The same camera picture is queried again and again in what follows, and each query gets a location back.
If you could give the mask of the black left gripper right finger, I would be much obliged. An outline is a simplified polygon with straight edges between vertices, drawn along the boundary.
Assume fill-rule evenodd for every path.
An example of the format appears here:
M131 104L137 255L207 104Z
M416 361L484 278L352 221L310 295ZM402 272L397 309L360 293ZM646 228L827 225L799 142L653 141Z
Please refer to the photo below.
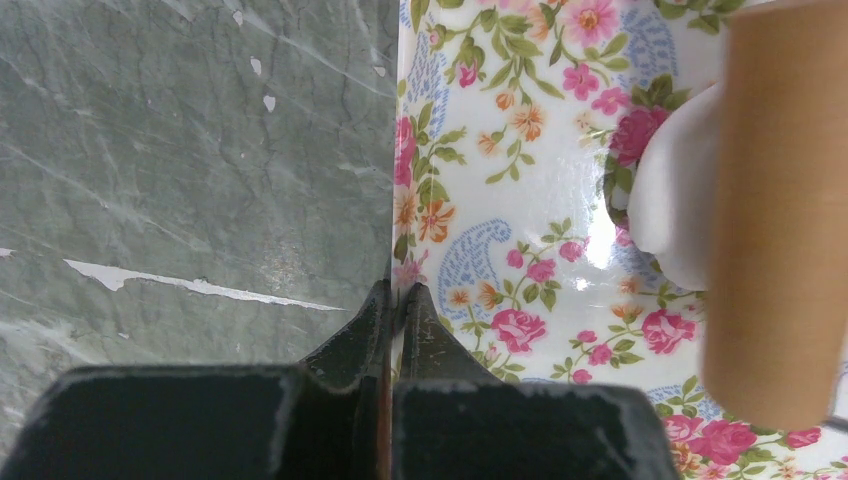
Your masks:
M507 383L441 324L429 289L404 302L392 399L396 479L674 479L646 395L614 385Z

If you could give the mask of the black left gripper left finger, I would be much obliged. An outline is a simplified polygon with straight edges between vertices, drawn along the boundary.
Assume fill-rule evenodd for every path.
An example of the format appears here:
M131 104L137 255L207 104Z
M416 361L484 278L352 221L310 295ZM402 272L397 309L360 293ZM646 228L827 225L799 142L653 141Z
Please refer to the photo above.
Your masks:
M385 479L391 293L288 365L88 366L37 400L5 479Z

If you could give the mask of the floral print tray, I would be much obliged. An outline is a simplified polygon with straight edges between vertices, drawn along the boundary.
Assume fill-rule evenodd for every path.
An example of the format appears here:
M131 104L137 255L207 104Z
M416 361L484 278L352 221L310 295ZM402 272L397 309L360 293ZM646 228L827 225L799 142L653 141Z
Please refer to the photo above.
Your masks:
M643 390L684 479L843 479L847 437L724 412L703 296L638 251L626 206L665 119L707 89L738 1L404 1L393 281L508 382Z

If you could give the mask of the white dough lump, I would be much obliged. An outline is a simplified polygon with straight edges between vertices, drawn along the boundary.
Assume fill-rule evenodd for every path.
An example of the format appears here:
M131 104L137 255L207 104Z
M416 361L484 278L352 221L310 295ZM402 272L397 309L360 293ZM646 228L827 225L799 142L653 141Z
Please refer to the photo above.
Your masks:
M722 93L720 85L707 88L658 127L627 209L635 246L654 256L668 280L693 291L708 283Z

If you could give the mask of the wooden rolling pin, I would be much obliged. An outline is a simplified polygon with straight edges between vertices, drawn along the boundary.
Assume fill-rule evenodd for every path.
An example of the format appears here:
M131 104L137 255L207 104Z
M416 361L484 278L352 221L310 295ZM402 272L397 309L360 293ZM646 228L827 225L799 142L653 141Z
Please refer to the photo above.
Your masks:
M847 329L847 5L771 1L729 23L702 379L727 412L829 415Z

